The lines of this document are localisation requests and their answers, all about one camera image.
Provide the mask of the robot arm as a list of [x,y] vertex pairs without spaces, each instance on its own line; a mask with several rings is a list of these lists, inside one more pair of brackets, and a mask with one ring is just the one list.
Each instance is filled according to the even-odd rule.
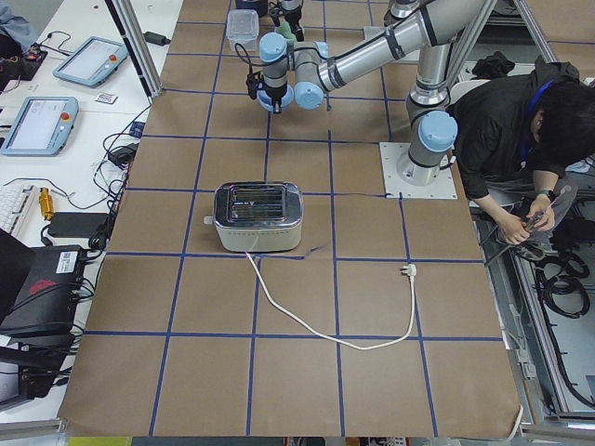
[[298,41],[304,39],[303,29],[299,23],[302,19],[302,0],[280,0],[269,2],[269,16],[276,27],[281,26],[281,18],[289,25],[292,34]]
[[404,181],[428,185],[456,139],[456,122],[446,111],[455,71],[493,6],[491,1],[395,1],[388,11],[392,23],[331,56],[323,43],[305,41],[301,2],[279,1],[270,15],[275,23],[285,20],[296,38],[290,41],[279,33],[261,37],[262,69],[248,74],[248,94],[273,113],[291,102],[313,110],[325,94],[418,52],[416,82],[406,100],[412,141],[395,166]]

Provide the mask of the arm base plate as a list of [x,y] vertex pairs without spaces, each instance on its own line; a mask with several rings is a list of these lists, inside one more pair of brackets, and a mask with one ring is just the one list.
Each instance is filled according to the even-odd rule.
[[456,200],[456,186],[446,153],[433,167],[409,157],[409,143],[380,142],[385,195],[394,199]]

